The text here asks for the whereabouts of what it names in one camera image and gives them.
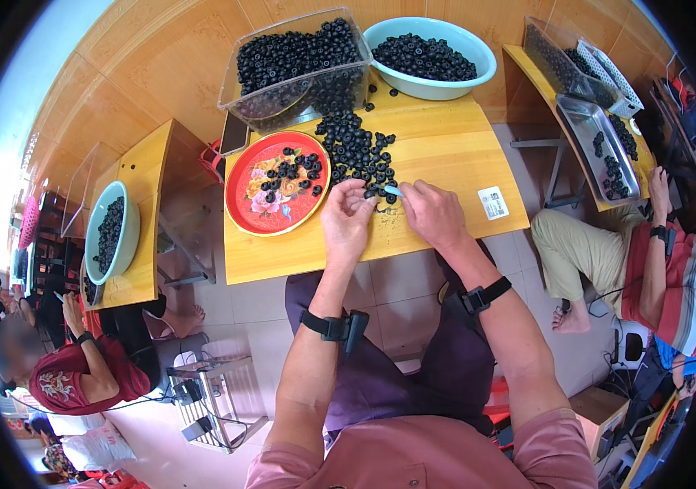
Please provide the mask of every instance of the metal stand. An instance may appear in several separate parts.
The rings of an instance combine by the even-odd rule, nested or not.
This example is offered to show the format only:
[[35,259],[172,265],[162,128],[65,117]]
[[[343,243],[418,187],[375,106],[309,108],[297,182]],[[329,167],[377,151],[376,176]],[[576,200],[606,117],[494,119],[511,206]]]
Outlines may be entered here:
[[176,288],[186,283],[199,282],[200,280],[209,280],[209,282],[212,284],[217,283],[217,278],[215,277],[215,274],[210,272],[209,269],[207,269],[204,266],[204,264],[198,258],[196,258],[196,256],[191,251],[187,249],[182,238],[180,238],[179,235],[174,231],[174,227],[171,226],[171,224],[168,222],[166,218],[163,217],[162,213],[157,213],[157,227],[166,233],[166,235],[174,243],[174,245],[180,251],[182,251],[182,253],[185,253],[187,260],[197,269],[197,271],[193,275],[188,275],[180,279],[172,279],[168,276],[168,274],[166,274],[165,271],[163,271],[163,269],[161,269],[158,266],[157,273],[159,273],[165,280],[163,282],[163,285]]
[[557,139],[527,139],[524,141],[511,141],[511,148],[557,148],[557,156],[555,156],[555,167],[551,170],[551,177],[549,178],[549,188],[547,189],[546,196],[544,197],[544,208],[551,209],[553,207],[567,206],[570,204],[574,209],[577,208],[579,202],[584,199],[584,184],[586,180],[582,176],[582,181],[579,184],[579,190],[576,194],[568,197],[561,197],[559,199],[553,198],[555,193],[555,188],[557,187],[557,180],[560,177],[560,163],[562,162],[562,151],[569,146],[568,139],[563,132],[560,132],[560,137]]
[[[225,424],[231,423],[230,420],[239,421],[236,415],[234,398],[231,395],[231,389],[225,375],[237,368],[251,365],[252,357],[244,357],[240,360],[232,361],[199,361],[186,366],[167,369],[172,388],[185,379],[195,379],[201,382],[202,393],[205,394],[205,398],[201,399],[199,402],[179,406],[179,412],[182,414],[182,420],[185,425],[193,423],[205,416],[212,422],[212,425],[214,425],[212,431],[199,436],[195,440],[196,443],[207,445],[207,447],[212,449],[221,449],[226,454],[231,454],[234,453],[241,444],[245,443],[247,438],[253,436],[255,432],[269,421],[269,418],[266,416],[261,416],[256,419],[254,423],[248,424],[246,432],[243,430],[242,433],[236,435],[233,439],[225,430]],[[225,395],[229,410],[227,415],[220,414],[216,395],[214,393],[219,396]]]

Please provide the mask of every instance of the wearable device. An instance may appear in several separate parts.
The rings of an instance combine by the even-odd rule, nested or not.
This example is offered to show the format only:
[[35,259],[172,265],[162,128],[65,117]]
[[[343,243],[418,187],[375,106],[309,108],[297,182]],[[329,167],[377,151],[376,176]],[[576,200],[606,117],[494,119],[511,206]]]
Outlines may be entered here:
[[76,339],[76,344],[81,346],[85,341],[95,341],[95,337],[89,331],[85,331],[82,335]]
[[676,239],[676,231],[673,229],[666,229],[666,226],[656,226],[649,230],[649,237],[657,236],[661,241],[665,243],[666,246],[666,257],[671,256],[671,252],[674,250],[674,240]]
[[350,314],[343,311],[339,318],[321,319],[304,309],[299,321],[314,332],[320,333],[323,341],[344,341],[345,354],[350,355],[364,335],[370,315],[362,311],[350,311]]
[[443,306],[447,306],[458,318],[476,334],[486,341],[486,335],[476,316],[481,311],[490,307],[492,301],[509,291],[510,281],[500,277],[487,288],[476,287],[470,292],[457,292],[443,300]]

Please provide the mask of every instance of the red shirt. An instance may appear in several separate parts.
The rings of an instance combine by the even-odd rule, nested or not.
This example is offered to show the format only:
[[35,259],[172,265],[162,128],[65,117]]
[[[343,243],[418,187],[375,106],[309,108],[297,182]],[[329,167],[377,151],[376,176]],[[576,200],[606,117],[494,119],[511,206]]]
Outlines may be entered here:
[[513,460],[456,419],[402,416],[345,428],[326,460],[288,443],[265,447],[245,487],[593,489],[597,479],[577,416],[556,409],[514,429]]
[[660,324],[655,327],[639,314],[641,277],[647,261],[651,222],[639,224],[630,237],[622,299],[623,319],[643,324],[685,356],[696,357],[696,234],[687,234],[679,225],[671,223],[667,223],[666,228],[676,230],[676,239],[671,257],[666,259],[666,292]]
[[30,377],[30,394],[51,412],[81,416],[105,411],[119,401],[132,401],[149,393],[149,377],[128,359],[119,340],[104,335],[95,344],[117,380],[116,396],[88,403],[79,379],[89,374],[89,367],[84,350],[76,344],[65,345],[38,360]]

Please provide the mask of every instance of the khaki pants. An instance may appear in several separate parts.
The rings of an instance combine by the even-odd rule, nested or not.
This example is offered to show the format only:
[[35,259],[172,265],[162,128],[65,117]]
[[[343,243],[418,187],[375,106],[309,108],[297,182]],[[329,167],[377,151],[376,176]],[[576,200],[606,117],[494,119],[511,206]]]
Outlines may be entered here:
[[[630,234],[645,218],[630,205],[604,214],[611,231],[551,209],[541,210],[530,222],[550,297],[583,299],[580,271],[592,282],[599,296],[625,285]],[[603,297],[619,318],[622,318],[621,297],[622,292]]]

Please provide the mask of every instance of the bare foot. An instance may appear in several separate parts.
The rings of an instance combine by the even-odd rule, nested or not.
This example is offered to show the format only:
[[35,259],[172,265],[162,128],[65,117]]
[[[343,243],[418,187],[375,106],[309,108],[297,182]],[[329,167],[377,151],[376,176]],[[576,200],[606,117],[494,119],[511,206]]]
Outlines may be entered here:
[[590,315],[584,300],[571,302],[571,310],[556,308],[552,313],[551,328],[557,333],[586,333],[590,331]]
[[177,338],[185,338],[190,335],[193,329],[204,324],[205,317],[204,309],[199,305],[194,305],[193,312],[189,316],[178,316],[170,309],[166,309],[166,313],[161,319],[171,327]]

